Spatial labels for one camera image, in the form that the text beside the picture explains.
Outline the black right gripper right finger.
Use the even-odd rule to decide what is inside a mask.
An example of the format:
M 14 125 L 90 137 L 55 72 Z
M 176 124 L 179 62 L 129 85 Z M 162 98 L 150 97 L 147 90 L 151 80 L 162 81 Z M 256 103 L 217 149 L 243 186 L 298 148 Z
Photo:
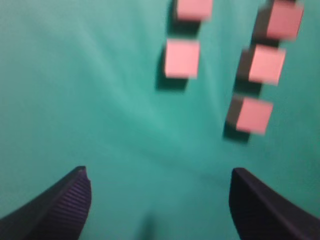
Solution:
M 318 240 L 320 220 L 242 167 L 232 170 L 229 209 L 242 240 Z

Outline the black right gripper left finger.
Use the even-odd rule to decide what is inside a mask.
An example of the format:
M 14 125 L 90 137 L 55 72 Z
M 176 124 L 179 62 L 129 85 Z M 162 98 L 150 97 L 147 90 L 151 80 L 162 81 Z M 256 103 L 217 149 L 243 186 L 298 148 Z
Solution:
M 77 166 L 43 193 L 0 220 L 2 240 L 77 240 L 92 203 L 85 166 Z

